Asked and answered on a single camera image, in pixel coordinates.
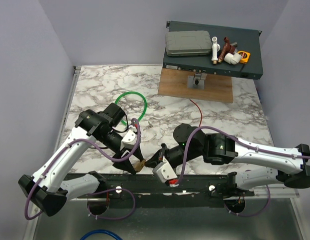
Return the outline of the brass padlock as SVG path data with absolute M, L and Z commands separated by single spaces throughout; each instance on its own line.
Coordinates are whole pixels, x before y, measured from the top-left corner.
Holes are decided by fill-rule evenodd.
M 146 160 L 143 159 L 142 161 L 138 161 L 138 162 L 134 163 L 133 168 L 134 168 L 136 173 L 139 173 L 143 169 L 143 167 L 145 166 L 145 162 L 146 162 Z

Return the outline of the green cable lock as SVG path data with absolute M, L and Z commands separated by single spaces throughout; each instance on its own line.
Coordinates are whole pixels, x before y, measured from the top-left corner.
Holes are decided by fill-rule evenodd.
M 142 103 L 143 103 L 143 107 L 142 107 L 142 111 L 140 112 L 140 115 L 138 116 L 138 121 L 141 121 L 147 111 L 147 107 L 148 107 L 148 103 L 147 103 L 147 100 L 146 98 L 139 92 L 137 91 L 127 91 L 127 92 L 124 92 L 122 94 L 120 94 L 116 99 L 115 99 L 115 104 L 119 104 L 120 101 L 126 97 L 126 96 L 129 96 L 129 95 L 135 95 L 135 96 L 138 96 L 141 100 L 142 100 Z

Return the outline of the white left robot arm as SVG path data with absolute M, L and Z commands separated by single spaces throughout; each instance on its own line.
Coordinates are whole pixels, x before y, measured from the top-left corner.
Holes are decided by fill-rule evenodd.
M 88 109 L 79 114 L 70 134 L 52 157 L 35 173 L 25 174 L 18 181 L 27 198 L 24 212 L 27 220 L 37 218 L 37 215 L 29 216 L 29 203 L 51 217 L 69 200 L 84 195 L 99 198 L 109 192 L 106 180 L 95 171 L 71 180 L 65 179 L 74 164 L 91 146 L 112 163 L 128 167 L 130 173 L 135 173 L 129 158 L 143 158 L 139 148 L 139 121 L 136 118 L 131 120 L 131 124 L 123 131 L 125 136 L 121 136 L 121 132 L 115 129 L 126 116 L 114 103 L 100 112 Z

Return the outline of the white elbow pipe fitting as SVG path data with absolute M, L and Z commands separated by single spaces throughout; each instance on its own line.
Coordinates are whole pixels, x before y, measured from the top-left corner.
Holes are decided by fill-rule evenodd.
M 242 55 L 238 54 L 238 53 L 227 53 L 224 57 L 224 61 L 230 65 L 236 65 L 240 62 L 240 60 L 242 59 Z

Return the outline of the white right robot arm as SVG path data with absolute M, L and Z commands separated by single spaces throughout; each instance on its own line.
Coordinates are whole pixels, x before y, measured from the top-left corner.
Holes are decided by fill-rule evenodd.
M 310 188 L 310 150 L 299 144 L 292 148 L 280 148 L 245 141 L 212 127 L 213 133 L 204 133 L 202 127 L 182 123 L 176 127 L 173 137 L 177 146 L 167 148 L 162 144 L 145 166 L 152 168 L 159 180 L 172 187 L 180 177 L 174 172 L 177 166 L 185 169 L 186 162 L 199 156 L 211 165 L 249 164 L 258 169 L 242 173 L 232 172 L 227 176 L 225 191 L 236 196 L 251 188 L 283 184 L 292 189 Z

